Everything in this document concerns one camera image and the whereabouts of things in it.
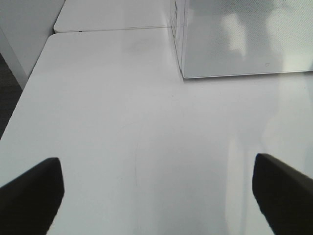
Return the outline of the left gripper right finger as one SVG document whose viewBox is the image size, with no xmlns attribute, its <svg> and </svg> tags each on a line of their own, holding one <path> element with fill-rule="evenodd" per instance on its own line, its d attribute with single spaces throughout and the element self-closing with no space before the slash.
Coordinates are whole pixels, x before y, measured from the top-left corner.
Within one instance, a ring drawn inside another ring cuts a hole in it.
<svg viewBox="0 0 313 235">
<path fill-rule="evenodd" d="M 276 235 L 313 233 L 313 180 L 270 154 L 255 157 L 252 192 Z"/>
</svg>

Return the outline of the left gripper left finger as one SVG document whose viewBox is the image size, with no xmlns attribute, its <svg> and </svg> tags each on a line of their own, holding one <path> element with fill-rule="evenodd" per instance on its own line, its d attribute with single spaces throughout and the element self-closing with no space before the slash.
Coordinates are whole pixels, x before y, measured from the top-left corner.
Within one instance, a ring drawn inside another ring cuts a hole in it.
<svg viewBox="0 0 313 235">
<path fill-rule="evenodd" d="M 60 160 L 47 158 L 0 188 L 0 233 L 47 234 L 63 196 Z"/>
</svg>

